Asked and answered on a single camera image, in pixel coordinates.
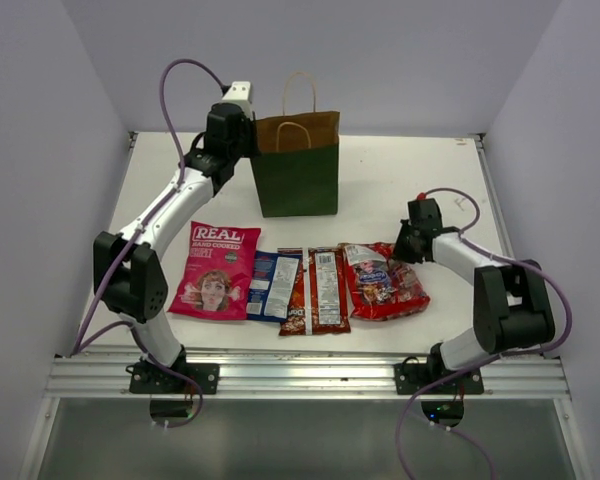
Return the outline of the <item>red candy bag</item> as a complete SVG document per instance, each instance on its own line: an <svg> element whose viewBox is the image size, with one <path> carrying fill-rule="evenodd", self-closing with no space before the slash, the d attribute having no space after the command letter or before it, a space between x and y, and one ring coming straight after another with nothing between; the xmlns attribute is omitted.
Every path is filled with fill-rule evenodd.
<svg viewBox="0 0 600 480"><path fill-rule="evenodd" d="M410 264L395 259L392 243L341 243L351 316L387 321L425 311L430 297Z"/></svg>

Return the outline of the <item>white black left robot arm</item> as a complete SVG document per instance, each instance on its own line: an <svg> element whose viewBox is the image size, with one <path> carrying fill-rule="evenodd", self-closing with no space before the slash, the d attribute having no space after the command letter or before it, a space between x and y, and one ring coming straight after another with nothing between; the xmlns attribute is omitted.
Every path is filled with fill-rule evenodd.
<svg viewBox="0 0 600 480"><path fill-rule="evenodd" d="M226 95L207 115L203 146L181 157L170 183L120 232L100 233L93 244L94 300L132 327L150 361L172 366L183 347L164 304L168 292L161 259L176 234L233 177L242 158L258 152L251 101Z"/></svg>

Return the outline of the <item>green brown paper bag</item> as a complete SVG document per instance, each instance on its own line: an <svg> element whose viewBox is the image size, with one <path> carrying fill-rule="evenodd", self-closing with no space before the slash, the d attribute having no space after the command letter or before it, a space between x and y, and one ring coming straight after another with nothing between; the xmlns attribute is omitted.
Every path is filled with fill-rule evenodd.
<svg viewBox="0 0 600 480"><path fill-rule="evenodd" d="M339 206L340 113L317 108L313 77L311 110L256 121L260 155L250 160L265 218L335 215Z"/></svg>

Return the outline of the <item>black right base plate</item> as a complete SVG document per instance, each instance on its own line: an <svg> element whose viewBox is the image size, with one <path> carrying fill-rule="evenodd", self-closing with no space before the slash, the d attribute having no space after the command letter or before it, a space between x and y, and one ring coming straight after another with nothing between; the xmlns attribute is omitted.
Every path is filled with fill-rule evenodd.
<svg viewBox="0 0 600 480"><path fill-rule="evenodd" d="M413 395L433 384L426 391L430 395L481 395L485 393L483 377L479 369L458 375L443 370L433 373L424 363L400 362L393 365L393 377L398 395Z"/></svg>

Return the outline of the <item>aluminium rail frame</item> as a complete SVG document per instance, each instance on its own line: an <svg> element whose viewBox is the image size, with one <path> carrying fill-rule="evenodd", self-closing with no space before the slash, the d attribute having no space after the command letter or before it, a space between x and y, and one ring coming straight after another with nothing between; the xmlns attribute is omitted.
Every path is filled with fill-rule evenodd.
<svg viewBox="0 0 600 480"><path fill-rule="evenodd" d="M427 424L397 393L393 366L471 323L470 286L437 265L417 269L431 306L404 320L357 321L348 335L302 341L260 323L177 321L195 362L219 367L201 417L159 432L149 397L131 394L138 358L114 332L53 363L24 479L589 479L562 364L510 358L483 370L453 431Z"/></svg>

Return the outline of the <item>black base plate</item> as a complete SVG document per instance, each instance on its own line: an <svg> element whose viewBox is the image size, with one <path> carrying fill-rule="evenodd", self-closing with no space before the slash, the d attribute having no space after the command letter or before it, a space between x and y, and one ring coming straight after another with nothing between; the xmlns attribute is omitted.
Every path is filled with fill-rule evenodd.
<svg viewBox="0 0 600 480"><path fill-rule="evenodd" d="M168 395L217 392L220 365L215 363L186 363L168 373L156 365L140 361L128 365L125 371L131 376L129 392L144 395Z"/></svg>
<svg viewBox="0 0 600 480"><path fill-rule="evenodd" d="M479 369L458 375L443 370L433 373L424 363L400 362L393 365L393 377L398 395L413 395L433 384L426 391L430 395L481 395L485 393L483 377Z"/></svg>

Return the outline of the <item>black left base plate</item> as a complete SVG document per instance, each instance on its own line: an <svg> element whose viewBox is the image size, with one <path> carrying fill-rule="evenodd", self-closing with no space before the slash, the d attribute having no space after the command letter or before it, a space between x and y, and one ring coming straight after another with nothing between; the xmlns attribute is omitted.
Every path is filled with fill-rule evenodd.
<svg viewBox="0 0 600 480"><path fill-rule="evenodd" d="M140 361L128 365L125 371L131 376L129 392L144 395L168 395L217 392L220 365L215 363L186 363L168 373L156 365Z"/></svg>

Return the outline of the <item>orange red Doritos bag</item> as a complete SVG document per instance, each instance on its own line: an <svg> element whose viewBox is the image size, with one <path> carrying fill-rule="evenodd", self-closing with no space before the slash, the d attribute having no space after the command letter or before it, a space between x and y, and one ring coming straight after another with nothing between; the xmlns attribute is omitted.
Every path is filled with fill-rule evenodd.
<svg viewBox="0 0 600 480"><path fill-rule="evenodd" d="M280 248L299 260L280 336L348 334L344 254L340 247Z"/></svg>

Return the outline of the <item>blue snack bag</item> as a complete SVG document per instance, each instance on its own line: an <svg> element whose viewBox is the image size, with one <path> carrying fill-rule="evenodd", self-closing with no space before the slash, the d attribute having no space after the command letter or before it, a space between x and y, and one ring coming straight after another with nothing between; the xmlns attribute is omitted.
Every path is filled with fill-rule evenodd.
<svg viewBox="0 0 600 480"><path fill-rule="evenodd" d="M283 323L287 319L299 254L257 251L247 297L247 319Z"/></svg>

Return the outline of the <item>pink Real chips bag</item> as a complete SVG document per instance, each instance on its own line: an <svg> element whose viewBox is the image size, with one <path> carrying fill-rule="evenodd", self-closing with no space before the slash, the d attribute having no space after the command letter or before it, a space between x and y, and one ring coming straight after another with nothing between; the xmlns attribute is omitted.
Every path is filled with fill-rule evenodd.
<svg viewBox="0 0 600 480"><path fill-rule="evenodd" d="M247 317L259 228L191 223L188 256L170 313L213 321Z"/></svg>

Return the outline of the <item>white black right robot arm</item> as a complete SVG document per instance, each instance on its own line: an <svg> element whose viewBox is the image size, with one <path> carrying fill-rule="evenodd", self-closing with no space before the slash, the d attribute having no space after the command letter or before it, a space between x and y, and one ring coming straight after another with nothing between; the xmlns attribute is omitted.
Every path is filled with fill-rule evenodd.
<svg viewBox="0 0 600 480"><path fill-rule="evenodd" d="M458 228L443 225L432 198L421 195L407 203L407 210L393 257L410 264L436 263L473 287L472 326L434 345L427 356L433 379L554 338L555 322L537 264L513 264L469 247Z"/></svg>

